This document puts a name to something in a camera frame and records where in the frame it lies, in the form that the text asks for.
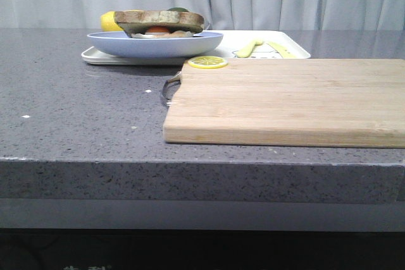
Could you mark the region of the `light blue plate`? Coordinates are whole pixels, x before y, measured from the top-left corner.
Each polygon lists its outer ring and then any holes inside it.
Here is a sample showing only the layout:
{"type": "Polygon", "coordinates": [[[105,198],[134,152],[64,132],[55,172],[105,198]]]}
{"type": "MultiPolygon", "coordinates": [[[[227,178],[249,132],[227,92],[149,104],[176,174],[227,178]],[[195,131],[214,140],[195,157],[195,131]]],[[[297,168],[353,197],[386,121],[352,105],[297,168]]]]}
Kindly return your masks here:
{"type": "Polygon", "coordinates": [[[87,35],[99,51],[124,58],[186,58],[212,51],[220,45],[223,34],[203,31],[189,38],[130,38],[123,31],[87,35]]]}

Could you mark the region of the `white bear tray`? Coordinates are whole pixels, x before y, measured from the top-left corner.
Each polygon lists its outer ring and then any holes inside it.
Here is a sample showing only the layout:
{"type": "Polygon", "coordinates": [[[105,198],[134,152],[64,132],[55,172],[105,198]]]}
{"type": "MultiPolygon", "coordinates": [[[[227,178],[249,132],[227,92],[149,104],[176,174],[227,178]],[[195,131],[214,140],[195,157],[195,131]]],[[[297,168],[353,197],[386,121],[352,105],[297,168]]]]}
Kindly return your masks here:
{"type": "Polygon", "coordinates": [[[205,30],[193,38],[133,39],[125,32],[89,34],[91,47],[82,53],[89,64],[183,65],[201,55],[236,58],[250,43],[257,42],[250,59],[308,59],[310,53],[287,34],[272,30],[205,30]]]}

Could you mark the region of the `lemon slice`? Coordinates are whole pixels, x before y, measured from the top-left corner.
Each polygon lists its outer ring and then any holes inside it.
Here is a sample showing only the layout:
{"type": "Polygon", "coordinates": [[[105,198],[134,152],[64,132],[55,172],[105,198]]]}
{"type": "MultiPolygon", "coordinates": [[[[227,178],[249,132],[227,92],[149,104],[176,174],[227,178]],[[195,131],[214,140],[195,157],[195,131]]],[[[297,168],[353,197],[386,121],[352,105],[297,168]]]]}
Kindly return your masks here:
{"type": "Polygon", "coordinates": [[[187,64],[194,68],[200,69],[217,69],[223,68],[228,64],[228,61],[225,58],[218,56],[196,56],[190,58],[187,61],[187,64]]]}

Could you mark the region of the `yellow plastic fork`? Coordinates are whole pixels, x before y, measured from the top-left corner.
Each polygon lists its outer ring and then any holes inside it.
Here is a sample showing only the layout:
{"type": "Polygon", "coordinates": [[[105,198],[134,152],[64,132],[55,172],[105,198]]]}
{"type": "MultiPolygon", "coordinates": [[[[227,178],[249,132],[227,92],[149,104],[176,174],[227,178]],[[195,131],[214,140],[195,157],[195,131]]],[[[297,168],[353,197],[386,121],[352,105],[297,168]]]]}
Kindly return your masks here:
{"type": "Polygon", "coordinates": [[[248,42],[244,47],[242,47],[240,50],[238,50],[235,53],[235,55],[237,58],[248,58],[253,52],[254,48],[262,44],[263,44],[262,39],[253,39],[250,42],[248,42]]]}

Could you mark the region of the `wooden cutting board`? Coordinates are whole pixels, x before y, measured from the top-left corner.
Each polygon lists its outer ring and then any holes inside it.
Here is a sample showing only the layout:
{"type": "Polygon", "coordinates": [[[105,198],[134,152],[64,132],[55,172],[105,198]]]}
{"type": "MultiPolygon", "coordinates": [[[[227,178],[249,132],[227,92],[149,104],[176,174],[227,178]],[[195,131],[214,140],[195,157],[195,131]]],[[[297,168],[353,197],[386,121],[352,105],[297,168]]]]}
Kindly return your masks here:
{"type": "Polygon", "coordinates": [[[185,64],[167,142],[404,147],[401,59],[230,59],[185,64]]]}

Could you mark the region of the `yellow plastic knife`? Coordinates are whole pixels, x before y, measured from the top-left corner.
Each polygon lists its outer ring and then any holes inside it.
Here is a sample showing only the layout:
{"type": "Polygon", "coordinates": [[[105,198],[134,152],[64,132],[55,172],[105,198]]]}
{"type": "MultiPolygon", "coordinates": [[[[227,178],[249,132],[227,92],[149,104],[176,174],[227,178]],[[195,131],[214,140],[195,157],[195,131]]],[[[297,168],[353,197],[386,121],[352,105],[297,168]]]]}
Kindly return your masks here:
{"type": "Polygon", "coordinates": [[[282,46],[281,44],[278,44],[276,42],[267,42],[267,44],[274,50],[276,50],[276,52],[279,53],[282,58],[296,58],[294,54],[292,54],[286,47],[282,46]]]}

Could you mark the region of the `green lime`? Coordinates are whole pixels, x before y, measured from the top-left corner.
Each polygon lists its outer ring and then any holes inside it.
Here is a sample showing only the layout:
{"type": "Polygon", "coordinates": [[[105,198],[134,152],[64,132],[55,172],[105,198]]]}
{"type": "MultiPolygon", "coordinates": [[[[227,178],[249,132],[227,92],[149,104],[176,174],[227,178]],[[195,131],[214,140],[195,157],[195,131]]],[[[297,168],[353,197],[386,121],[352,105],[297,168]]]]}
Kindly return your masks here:
{"type": "Polygon", "coordinates": [[[182,7],[169,8],[168,11],[178,12],[178,13],[189,13],[188,9],[182,8],[182,7]]]}

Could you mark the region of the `front yellow lemon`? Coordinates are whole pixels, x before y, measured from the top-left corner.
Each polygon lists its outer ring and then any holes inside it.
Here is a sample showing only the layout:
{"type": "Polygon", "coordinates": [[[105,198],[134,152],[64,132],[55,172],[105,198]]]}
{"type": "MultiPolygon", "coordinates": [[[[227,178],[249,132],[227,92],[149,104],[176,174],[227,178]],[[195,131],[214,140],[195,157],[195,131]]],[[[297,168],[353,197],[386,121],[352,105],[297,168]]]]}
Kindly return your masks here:
{"type": "Polygon", "coordinates": [[[101,29],[105,32],[122,31],[123,29],[115,22],[115,12],[109,11],[100,17],[101,29]]]}

